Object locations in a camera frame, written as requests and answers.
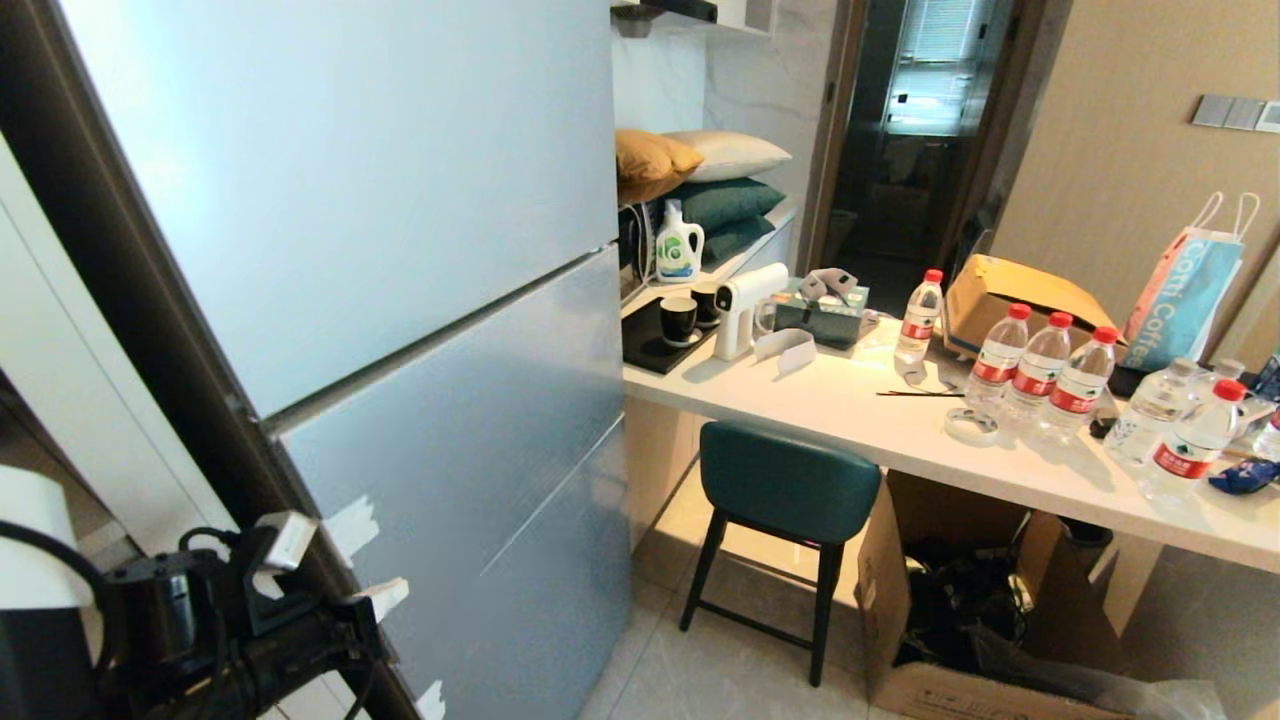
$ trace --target plastic water bottle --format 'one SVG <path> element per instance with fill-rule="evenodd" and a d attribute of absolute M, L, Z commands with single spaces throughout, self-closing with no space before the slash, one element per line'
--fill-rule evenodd
<path fill-rule="evenodd" d="M 918 365 L 924 360 L 924 354 L 929 350 L 929 338 L 933 337 L 933 327 L 938 324 L 938 315 L 942 313 L 942 286 L 938 284 L 941 282 L 942 270 L 925 270 L 924 282 L 906 301 L 902 332 L 897 336 L 897 347 L 893 348 L 893 360 L 897 363 Z"/>
<path fill-rule="evenodd" d="M 1196 363 L 1179 357 L 1164 370 L 1147 375 L 1102 446 L 1116 460 L 1130 465 L 1149 460 L 1156 443 L 1192 406 L 1190 382 L 1198 372 Z"/>
<path fill-rule="evenodd" d="M 1014 379 L 1018 361 L 1027 350 L 1027 318 L 1032 309 L 1021 302 L 1009 306 L 1009 316 L 1000 320 L 987 333 L 982 351 L 969 373 L 965 405 L 974 410 L 993 410 L 1000 405 L 1005 386 Z"/>
<path fill-rule="evenodd" d="M 1244 374 L 1244 363 L 1239 360 L 1219 360 L 1212 370 L 1202 370 L 1192 378 L 1192 396 L 1196 402 L 1213 397 L 1217 380 L 1238 380 Z"/>
<path fill-rule="evenodd" d="M 1235 437 L 1235 404 L 1243 397 L 1244 386 L 1236 380 L 1217 380 L 1208 400 L 1165 433 L 1151 457 L 1152 470 L 1188 480 L 1207 475 L 1210 465 Z"/>
<path fill-rule="evenodd" d="M 1071 354 L 1048 402 L 1041 409 L 1042 430 L 1065 439 L 1089 420 L 1089 413 L 1106 392 L 1107 379 L 1116 368 L 1119 337 L 1115 328 L 1098 328 L 1093 331 L 1093 340 Z"/>
<path fill-rule="evenodd" d="M 1018 360 L 1014 379 L 1005 386 L 1004 411 L 1014 421 L 1029 420 L 1039 411 L 1044 398 L 1053 392 L 1066 356 L 1071 354 L 1071 315 L 1053 313 L 1048 325 L 1041 328 L 1027 343 L 1027 352 Z"/>
<path fill-rule="evenodd" d="M 1263 460 L 1280 462 L 1280 410 L 1271 415 L 1271 421 L 1253 441 L 1253 452 L 1257 452 L 1258 457 Z"/>

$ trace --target white plastic jug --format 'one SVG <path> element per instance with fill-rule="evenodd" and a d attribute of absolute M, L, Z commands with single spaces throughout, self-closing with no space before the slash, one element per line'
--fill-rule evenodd
<path fill-rule="evenodd" d="M 698 250 L 694 250 L 696 241 Z M 686 223 L 678 200 L 667 201 L 667 215 L 654 243 L 654 273 L 658 282 L 685 283 L 698 279 L 703 269 L 703 227 Z"/>

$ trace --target red label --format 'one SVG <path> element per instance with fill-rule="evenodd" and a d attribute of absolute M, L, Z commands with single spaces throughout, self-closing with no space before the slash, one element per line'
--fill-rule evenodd
<path fill-rule="evenodd" d="M 1061 410 L 1066 410 L 1068 413 L 1075 413 L 1076 415 L 1083 415 L 1089 410 L 1093 410 L 1093 406 L 1098 402 L 1098 398 L 1076 397 L 1066 392 L 1061 387 L 1055 387 L 1048 396 L 1048 401 L 1052 402 L 1053 406 Z"/>
<path fill-rule="evenodd" d="M 1160 443 L 1160 450 L 1156 451 L 1155 460 L 1156 465 L 1190 480 L 1198 480 L 1208 474 L 1210 464 L 1207 461 L 1188 460 L 1169 450 L 1169 446 L 1165 443 Z"/>
<path fill-rule="evenodd" d="M 1016 372 L 1018 372 L 1016 365 L 1011 365 L 1009 368 L 996 368 L 993 365 L 983 363 L 982 360 L 977 360 L 973 364 L 973 374 L 978 375 L 979 378 L 989 383 L 1009 382 L 1010 379 L 1012 379 L 1014 373 Z"/>
<path fill-rule="evenodd" d="M 902 334 L 915 340 L 929 340 L 933 334 L 933 325 L 916 325 L 915 323 L 902 323 Z"/>
<path fill-rule="evenodd" d="M 1037 380 L 1023 372 L 1014 374 L 1014 387 L 1027 395 L 1044 397 L 1053 391 L 1053 380 Z"/>

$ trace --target black tray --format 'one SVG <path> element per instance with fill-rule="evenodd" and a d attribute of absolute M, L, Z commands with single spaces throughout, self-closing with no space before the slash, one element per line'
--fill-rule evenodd
<path fill-rule="evenodd" d="M 689 347 L 672 347 L 662 340 L 660 297 L 654 297 L 644 307 L 622 318 L 622 360 L 666 375 L 690 352 L 707 342 L 716 328 L 698 328 L 703 337 Z"/>

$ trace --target white refrigerator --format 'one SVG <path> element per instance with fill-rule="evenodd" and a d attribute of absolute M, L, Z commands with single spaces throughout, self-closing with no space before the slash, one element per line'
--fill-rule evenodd
<path fill-rule="evenodd" d="M 302 578 L 410 582 L 375 716 L 571 719 L 625 624 L 608 23 L 598 0 L 0 12 L 0 129 L 237 520 L 371 509 Z"/>

